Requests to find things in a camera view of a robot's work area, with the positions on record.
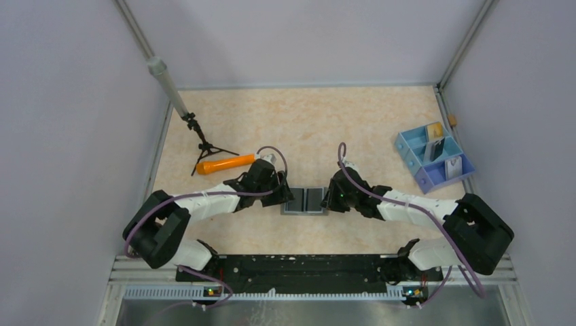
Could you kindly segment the black card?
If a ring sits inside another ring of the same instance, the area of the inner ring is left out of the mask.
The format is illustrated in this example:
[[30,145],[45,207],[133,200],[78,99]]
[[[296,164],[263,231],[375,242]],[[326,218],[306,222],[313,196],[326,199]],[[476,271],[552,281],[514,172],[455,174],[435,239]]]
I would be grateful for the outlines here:
[[290,213],[302,213],[304,211],[304,188],[291,189],[293,199],[288,201],[285,210]]
[[423,157],[424,162],[433,162],[441,156],[446,138],[428,142]]
[[322,213],[321,203],[324,197],[323,188],[308,188],[306,193],[306,211],[309,213]]

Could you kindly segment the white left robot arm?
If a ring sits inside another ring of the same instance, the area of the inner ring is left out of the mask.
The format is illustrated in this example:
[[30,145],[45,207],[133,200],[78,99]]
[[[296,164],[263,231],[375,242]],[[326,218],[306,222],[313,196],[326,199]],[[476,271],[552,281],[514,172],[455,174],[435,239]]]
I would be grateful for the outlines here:
[[274,206],[293,199],[287,173],[258,158],[249,170],[201,192],[170,196],[153,192],[122,232],[125,248],[132,249],[152,269],[184,265],[200,280],[211,280],[218,270],[216,251],[202,240],[185,238],[194,223],[216,215],[236,213],[259,200]]

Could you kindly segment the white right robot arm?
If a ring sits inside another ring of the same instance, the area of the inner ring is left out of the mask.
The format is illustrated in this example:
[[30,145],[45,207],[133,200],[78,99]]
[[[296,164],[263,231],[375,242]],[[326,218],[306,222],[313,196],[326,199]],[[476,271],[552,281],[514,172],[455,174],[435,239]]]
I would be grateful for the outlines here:
[[417,225],[442,233],[433,240],[413,240],[398,261],[400,275],[416,280],[425,270],[460,265],[491,275],[507,251],[514,231],[475,194],[437,200],[405,194],[389,186],[371,186],[347,164],[331,178],[321,206],[328,211],[355,210],[369,219]]

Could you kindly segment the blue compartment organizer box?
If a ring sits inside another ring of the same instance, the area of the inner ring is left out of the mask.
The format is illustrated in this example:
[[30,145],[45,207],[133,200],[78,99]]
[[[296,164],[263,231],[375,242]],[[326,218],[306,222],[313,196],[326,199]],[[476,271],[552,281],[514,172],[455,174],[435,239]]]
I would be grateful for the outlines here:
[[471,160],[441,122],[399,132],[394,147],[424,194],[463,181],[475,172]]

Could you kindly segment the grey leather card holder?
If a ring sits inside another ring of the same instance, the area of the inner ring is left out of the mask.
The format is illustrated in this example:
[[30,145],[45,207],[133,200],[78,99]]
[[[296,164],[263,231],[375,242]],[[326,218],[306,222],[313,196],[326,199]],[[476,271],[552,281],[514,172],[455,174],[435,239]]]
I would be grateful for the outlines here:
[[304,188],[304,211],[302,213],[290,213],[285,210],[286,203],[281,205],[281,214],[282,215],[299,215],[299,216],[323,216],[328,215],[329,211],[327,209],[323,209],[322,213],[309,213],[306,211],[306,193],[308,188],[323,188],[324,189],[324,196],[327,187],[293,187],[293,188]]

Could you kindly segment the black tripod microphone stand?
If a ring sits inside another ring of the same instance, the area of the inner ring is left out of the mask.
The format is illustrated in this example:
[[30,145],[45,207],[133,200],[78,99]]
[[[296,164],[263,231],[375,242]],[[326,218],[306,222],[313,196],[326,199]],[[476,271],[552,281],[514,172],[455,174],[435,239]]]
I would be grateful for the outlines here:
[[194,131],[200,139],[200,143],[198,144],[200,155],[198,156],[198,159],[193,167],[191,176],[194,176],[196,173],[196,165],[209,156],[213,156],[217,153],[228,153],[233,156],[239,156],[238,153],[216,147],[207,141],[202,128],[196,119],[196,115],[193,112],[188,111],[172,77],[170,76],[166,63],[159,56],[152,56],[151,58],[148,58],[146,60],[146,65],[149,74],[153,76],[159,83],[164,93],[172,103],[173,108],[177,112],[178,116],[186,123],[188,129]]

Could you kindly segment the orange toy microphone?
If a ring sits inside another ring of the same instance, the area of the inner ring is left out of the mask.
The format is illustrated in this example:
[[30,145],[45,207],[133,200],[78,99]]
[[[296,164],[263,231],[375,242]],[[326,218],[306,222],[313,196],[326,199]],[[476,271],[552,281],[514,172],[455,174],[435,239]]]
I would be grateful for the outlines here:
[[199,175],[209,175],[219,171],[252,164],[254,161],[256,161],[256,159],[257,155],[252,153],[249,155],[235,156],[233,158],[226,158],[222,160],[200,162],[196,165],[196,172]]

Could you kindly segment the white patterned card in box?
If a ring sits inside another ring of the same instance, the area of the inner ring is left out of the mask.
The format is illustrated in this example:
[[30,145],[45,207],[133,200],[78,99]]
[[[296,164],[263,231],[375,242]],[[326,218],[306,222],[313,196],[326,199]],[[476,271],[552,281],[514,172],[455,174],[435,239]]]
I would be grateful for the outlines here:
[[463,158],[461,156],[454,156],[448,158],[444,162],[446,179],[454,179],[463,174]]

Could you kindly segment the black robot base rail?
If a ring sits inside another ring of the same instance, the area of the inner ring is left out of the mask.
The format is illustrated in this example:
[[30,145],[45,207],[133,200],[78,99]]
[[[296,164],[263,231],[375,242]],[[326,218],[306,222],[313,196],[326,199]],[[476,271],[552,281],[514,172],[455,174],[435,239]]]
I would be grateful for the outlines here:
[[384,293],[394,285],[441,281],[436,268],[419,270],[394,255],[220,255],[201,271],[235,293]]

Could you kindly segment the small orange wall object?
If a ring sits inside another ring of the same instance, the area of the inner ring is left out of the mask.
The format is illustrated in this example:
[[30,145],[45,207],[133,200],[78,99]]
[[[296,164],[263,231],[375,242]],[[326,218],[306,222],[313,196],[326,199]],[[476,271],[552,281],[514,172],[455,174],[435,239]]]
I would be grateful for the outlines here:
[[453,115],[453,114],[448,114],[448,115],[447,115],[447,120],[448,120],[449,126],[450,126],[451,128],[454,128],[454,127],[457,125],[457,119],[456,119],[456,116],[455,116],[455,115]]

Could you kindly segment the gold card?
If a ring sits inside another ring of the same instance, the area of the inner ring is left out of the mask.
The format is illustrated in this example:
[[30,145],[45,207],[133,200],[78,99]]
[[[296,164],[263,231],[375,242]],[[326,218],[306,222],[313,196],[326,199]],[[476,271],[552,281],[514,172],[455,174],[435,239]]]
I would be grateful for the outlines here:
[[428,142],[444,138],[444,127],[441,122],[427,124],[425,126],[425,134]]

